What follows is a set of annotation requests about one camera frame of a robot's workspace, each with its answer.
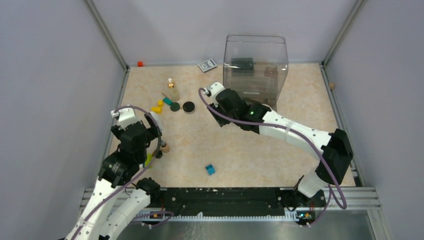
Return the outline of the black round compact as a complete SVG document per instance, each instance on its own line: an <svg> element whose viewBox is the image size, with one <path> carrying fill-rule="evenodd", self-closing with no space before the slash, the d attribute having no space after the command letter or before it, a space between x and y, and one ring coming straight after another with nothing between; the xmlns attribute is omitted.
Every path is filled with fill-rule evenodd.
<svg viewBox="0 0 424 240"><path fill-rule="evenodd" d="M184 111L185 114L191 115L191 114L193 114L195 112L196 105L192 101L186 101L182 105L182 109L183 109L183 111Z"/></svg>

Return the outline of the playing card box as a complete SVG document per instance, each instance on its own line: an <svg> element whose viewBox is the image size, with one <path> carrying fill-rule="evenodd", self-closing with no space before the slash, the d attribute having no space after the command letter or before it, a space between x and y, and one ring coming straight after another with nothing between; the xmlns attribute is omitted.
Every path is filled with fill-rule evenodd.
<svg viewBox="0 0 424 240"><path fill-rule="evenodd" d="M213 69L215 69L217 67L216 62L210 58L208 60L205 60L203 62L200 62L198 65L199 69L203 72L203 73L207 73Z"/></svg>

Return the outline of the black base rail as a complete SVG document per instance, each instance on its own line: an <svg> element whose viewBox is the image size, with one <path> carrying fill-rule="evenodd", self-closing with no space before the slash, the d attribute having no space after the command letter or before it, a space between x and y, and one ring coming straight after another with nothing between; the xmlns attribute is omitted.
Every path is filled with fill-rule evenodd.
<svg viewBox="0 0 424 240"><path fill-rule="evenodd" d="M150 208L173 212L176 217L283 216L297 208L292 190L279 187L178 188L160 191Z"/></svg>

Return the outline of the blue toy brick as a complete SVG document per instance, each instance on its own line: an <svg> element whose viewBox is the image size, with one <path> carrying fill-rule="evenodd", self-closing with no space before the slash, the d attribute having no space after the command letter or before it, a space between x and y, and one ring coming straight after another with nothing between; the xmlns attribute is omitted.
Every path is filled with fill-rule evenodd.
<svg viewBox="0 0 424 240"><path fill-rule="evenodd" d="M209 176L211 176L211 175L213 175L213 174L216 173L216 170L215 170L215 168L214 168L214 166L212 164L207 165L205 167L205 169L206 169L206 171L207 171L207 173L208 173Z"/></svg>

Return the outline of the clear pump bottle gold collar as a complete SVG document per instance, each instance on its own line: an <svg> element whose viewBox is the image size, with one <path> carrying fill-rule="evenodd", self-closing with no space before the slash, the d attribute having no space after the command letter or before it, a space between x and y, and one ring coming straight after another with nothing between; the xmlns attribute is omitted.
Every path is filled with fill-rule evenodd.
<svg viewBox="0 0 424 240"><path fill-rule="evenodd" d="M171 100L173 102L177 102L180 100L180 92L176 86L175 81L172 78L168 78L168 90L171 96Z"/></svg>

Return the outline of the teal block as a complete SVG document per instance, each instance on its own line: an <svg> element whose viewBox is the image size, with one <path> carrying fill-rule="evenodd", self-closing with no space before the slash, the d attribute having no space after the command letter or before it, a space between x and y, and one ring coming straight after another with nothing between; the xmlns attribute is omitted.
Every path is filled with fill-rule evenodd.
<svg viewBox="0 0 424 240"><path fill-rule="evenodd" d="M163 103L164 103L164 104L166 104L166 105L168 105L168 106L171 106L171 105L173 104L173 101L172 101L172 100L170 100L168 97L164 97L164 98L162 99L162 101L163 101Z"/></svg>

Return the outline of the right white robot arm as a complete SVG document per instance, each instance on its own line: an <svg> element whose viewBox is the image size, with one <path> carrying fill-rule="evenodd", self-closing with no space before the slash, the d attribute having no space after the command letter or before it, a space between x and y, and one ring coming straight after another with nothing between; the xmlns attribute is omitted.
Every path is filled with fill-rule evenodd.
<svg viewBox="0 0 424 240"><path fill-rule="evenodd" d="M248 104L234 90L221 84L200 88L198 94L203 102L206 97L213 100L206 107L221 127L233 123L244 131L283 140L318 160L317 167L302 176L294 187L293 200L297 205L307 206L318 191L327 187L331 196L339 194L335 199L338 206L347 208L341 183L354 153L344 130L337 128L328 132L307 127L265 104Z"/></svg>

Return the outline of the green white toy brick stack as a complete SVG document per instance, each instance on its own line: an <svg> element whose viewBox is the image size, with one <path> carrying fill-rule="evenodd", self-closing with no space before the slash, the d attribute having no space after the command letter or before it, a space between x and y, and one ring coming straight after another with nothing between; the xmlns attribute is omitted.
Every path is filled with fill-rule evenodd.
<svg viewBox="0 0 424 240"><path fill-rule="evenodd" d="M146 169L151 169L152 168L152 161L155 160L155 157L151 154L148 153L147 157L146 157L146 161L143 164L143 167Z"/></svg>

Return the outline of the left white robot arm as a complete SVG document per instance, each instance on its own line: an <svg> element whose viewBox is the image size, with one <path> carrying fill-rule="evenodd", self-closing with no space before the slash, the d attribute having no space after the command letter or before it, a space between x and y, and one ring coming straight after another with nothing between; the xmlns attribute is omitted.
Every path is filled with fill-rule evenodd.
<svg viewBox="0 0 424 240"><path fill-rule="evenodd" d="M147 170L144 164L150 143L157 140L157 150L162 146L163 125L155 112L143 110L150 125L146 127L137 117L137 109L125 105L111 111L116 119L111 132L120 143L102 161L90 199L67 234L67 240L115 240L141 210L160 202L160 185L151 178L139 178ZM131 194L114 209L120 194L135 180L138 182Z"/></svg>

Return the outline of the foundation bottle black cap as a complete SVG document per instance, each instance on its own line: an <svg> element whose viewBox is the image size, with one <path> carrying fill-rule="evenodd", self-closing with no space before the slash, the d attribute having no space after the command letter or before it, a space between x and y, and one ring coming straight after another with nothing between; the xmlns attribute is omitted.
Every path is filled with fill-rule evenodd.
<svg viewBox="0 0 424 240"><path fill-rule="evenodd" d="M163 153L169 153L170 152L170 146L166 141L161 141L160 149Z"/></svg>

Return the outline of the clear acrylic makeup organizer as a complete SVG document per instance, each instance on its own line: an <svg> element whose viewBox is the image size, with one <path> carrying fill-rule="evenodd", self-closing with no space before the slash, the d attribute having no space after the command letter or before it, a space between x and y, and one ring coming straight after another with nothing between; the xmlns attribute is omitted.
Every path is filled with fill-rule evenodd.
<svg viewBox="0 0 424 240"><path fill-rule="evenodd" d="M284 36L231 33L226 37L222 84L247 102L259 102L277 110L288 71Z"/></svg>

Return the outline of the dark green round disc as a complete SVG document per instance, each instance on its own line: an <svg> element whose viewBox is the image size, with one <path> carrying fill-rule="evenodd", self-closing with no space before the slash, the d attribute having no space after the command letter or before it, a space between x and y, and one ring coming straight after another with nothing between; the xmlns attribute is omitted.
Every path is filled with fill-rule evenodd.
<svg viewBox="0 0 424 240"><path fill-rule="evenodd" d="M179 111L181 109L181 106L180 106L180 104L178 103L178 102L173 102L171 105L170 105L170 110L172 111L172 112L177 112L177 111Z"/></svg>

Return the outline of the white squeeze bottle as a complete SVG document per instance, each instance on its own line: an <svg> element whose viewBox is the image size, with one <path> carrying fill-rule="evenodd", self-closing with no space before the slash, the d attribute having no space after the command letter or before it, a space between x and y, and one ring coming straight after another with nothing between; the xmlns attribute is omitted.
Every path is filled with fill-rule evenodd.
<svg viewBox="0 0 424 240"><path fill-rule="evenodd" d="M163 132L163 123L160 119L160 116L154 111L150 111L149 113L152 116L152 118L154 119L154 121L156 122L156 125L158 126L159 130L161 132Z"/></svg>

